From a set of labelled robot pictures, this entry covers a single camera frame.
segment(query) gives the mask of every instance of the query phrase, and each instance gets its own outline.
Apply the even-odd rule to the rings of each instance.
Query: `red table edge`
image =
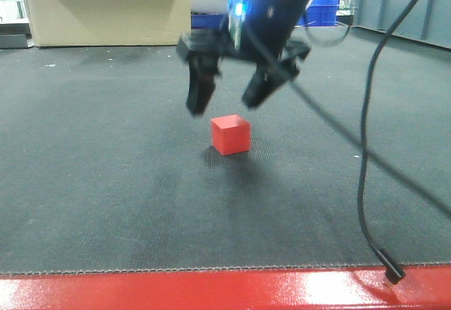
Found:
[[[451,309],[451,265],[0,276],[0,309]]]

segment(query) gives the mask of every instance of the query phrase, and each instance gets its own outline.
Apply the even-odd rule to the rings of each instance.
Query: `red cube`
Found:
[[[239,115],[211,119],[211,141],[221,155],[251,149],[251,124]]]

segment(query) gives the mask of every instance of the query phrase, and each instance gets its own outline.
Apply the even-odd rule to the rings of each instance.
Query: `cable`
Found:
[[[288,74],[278,64],[276,58],[270,51],[258,40],[257,36],[253,33],[252,29],[245,26],[248,37],[253,45],[259,50],[259,52],[265,57],[270,66],[278,72],[278,74],[291,81],[291,75]],[[355,137],[341,122],[327,112],[318,102],[316,102],[304,89],[298,86],[295,82],[291,81],[291,88],[305,103],[327,124],[329,124],[338,134],[342,135],[350,144],[354,147],[362,149],[362,144],[358,137]],[[425,187],[415,180],[409,178],[404,173],[400,172],[394,166],[390,165],[386,160],[382,159],[375,151],[367,149],[369,158],[383,171],[390,175],[393,179],[405,186],[407,189],[418,194],[420,197],[431,203],[439,211],[441,211],[446,217],[451,220],[451,208],[444,204],[434,193],[430,192]]]
[[[384,261],[385,259],[388,261],[388,263],[392,263],[397,265],[384,251],[383,248],[374,240],[374,238],[371,236],[371,233],[369,232],[368,225],[366,223],[365,219],[365,213],[364,213],[364,190],[365,190],[365,182],[366,182],[366,172],[367,172],[367,166],[368,166],[368,137],[367,137],[367,131],[366,131],[366,125],[367,125],[367,118],[368,118],[368,111],[369,111],[369,103],[371,98],[371,87],[373,83],[373,75],[374,70],[376,68],[376,63],[378,61],[378,57],[381,55],[381,52],[385,45],[387,44],[387,41],[390,39],[390,37],[393,35],[394,31],[401,25],[402,21],[409,15],[411,10],[415,7],[416,3],[419,0],[411,0],[409,4],[406,6],[406,8],[401,12],[401,14],[396,18],[395,22],[388,28],[387,32],[384,34],[383,38],[380,40],[378,46],[376,47],[376,50],[374,51],[373,56],[371,57],[371,61],[368,67],[368,73],[366,76],[366,89],[365,89],[365,95],[364,95],[364,103],[362,106],[362,115],[360,119],[360,143],[362,145],[362,164],[360,168],[360,176],[359,176],[359,187],[357,190],[357,210],[359,214],[359,222],[360,227],[362,229],[362,232],[368,241],[368,244],[370,248],[374,251],[374,253],[381,259],[379,255],[382,256],[381,261]],[[392,269],[392,266],[388,266],[385,264],[388,269],[390,269],[390,275],[389,279],[392,282],[399,282],[401,279],[405,277],[405,272],[399,267],[395,266]]]
[[[308,36],[308,38],[309,38],[309,40],[313,43],[313,44],[315,44],[315,45],[317,45],[317,46],[320,46],[320,47],[335,47],[335,46],[338,46],[339,44],[341,44],[343,41],[345,41],[345,39],[347,38],[347,36],[348,36],[348,34],[350,33],[350,30],[351,30],[351,24],[349,24],[349,25],[347,25],[347,29],[346,29],[346,32],[344,33],[344,35],[342,36],[342,37],[339,37],[339,38],[337,38],[337,39],[332,39],[332,40],[328,40],[328,41],[326,41],[326,40],[320,40],[320,39],[318,39],[317,37],[315,37],[312,33],[311,33],[311,31],[310,31],[310,29],[309,29],[309,20],[308,20],[308,18],[307,18],[307,12],[305,11],[304,12],[304,20],[305,20],[305,32],[306,32],[306,34],[307,34],[307,36]]]
[[[387,41],[390,39],[390,37],[393,35],[394,31],[399,27],[401,22],[407,17],[407,15],[410,13],[410,11],[415,7],[418,0],[411,0],[407,7],[401,12],[399,17],[395,20],[395,22],[390,26],[390,28],[387,30],[386,34],[382,38],[382,40],[379,42],[378,46],[376,47],[376,50],[374,51],[373,57],[371,58],[371,62],[369,64],[369,69],[367,73],[367,79],[366,79],[366,90],[365,90],[365,96],[364,96],[364,104],[362,106],[362,116],[361,116],[361,139],[360,142],[354,138],[352,133],[347,130],[347,128],[343,127],[339,122],[337,122],[334,117],[332,117],[330,114],[323,111],[321,106],[319,106],[314,100],[312,100],[308,95],[306,95],[300,87],[298,87],[293,81],[292,77],[288,72],[286,72],[278,63],[278,60],[272,55],[272,53],[259,41],[257,36],[252,31],[251,27],[248,25],[244,26],[244,29],[246,30],[247,36],[249,37],[249,40],[257,50],[264,56],[264,58],[268,61],[269,65],[279,73],[280,76],[285,78],[286,80],[289,80],[292,83],[292,88],[295,90],[298,95],[305,100],[310,107],[312,107],[315,112],[317,112],[322,119],[324,119],[326,122],[328,122],[330,125],[333,126],[335,130],[337,130],[341,135],[345,136],[345,138],[353,145],[358,145],[362,148],[362,165],[360,170],[360,176],[359,176],[359,187],[357,192],[357,209],[359,214],[359,223],[362,229],[362,232],[365,236],[366,241],[368,242],[370,248],[373,250],[374,254],[378,257],[378,259],[384,264],[384,266],[387,268],[386,276],[387,278],[393,283],[397,284],[405,277],[405,272],[402,270],[402,268],[397,264],[397,262],[390,257],[390,255],[387,253],[387,251],[382,248],[375,240],[372,238],[371,233],[369,232],[368,225],[366,223],[365,214],[364,214],[364,186],[365,186],[365,180],[366,180],[366,169],[368,164],[368,159],[371,158],[378,164],[384,171],[389,173],[396,181],[402,183],[405,187],[408,187],[410,190],[416,192],[420,196],[422,196],[424,199],[427,199],[429,202],[434,204],[436,207],[438,207],[443,213],[445,213],[449,218],[451,218],[451,210],[440,201],[439,198],[435,197],[433,194],[428,192],[425,188],[420,186],[420,184],[414,182],[413,180],[409,179],[406,175],[402,174],[401,172],[398,172],[396,169],[394,169],[391,165],[386,163],[384,160],[379,158],[377,154],[373,153],[368,149],[368,140],[366,135],[366,121],[369,111],[369,102],[371,98],[371,85],[373,81],[373,74],[376,67],[376,63],[378,60],[379,55],[382,52],[383,47],[387,44]]]

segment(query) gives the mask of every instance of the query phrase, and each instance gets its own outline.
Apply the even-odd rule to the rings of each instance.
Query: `floor mat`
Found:
[[[338,47],[313,47],[299,77],[356,135],[378,37],[354,30]],[[450,54],[389,43],[369,137],[451,206]],[[289,87],[248,111],[252,65],[224,61],[206,115],[193,119],[175,47],[0,59],[1,273],[378,264],[357,218],[359,152]],[[234,113],[252,124],[252,150],[222,157],[210,118]],[[451,262],[451,222],[372,165],[365,203],[402,263]]]

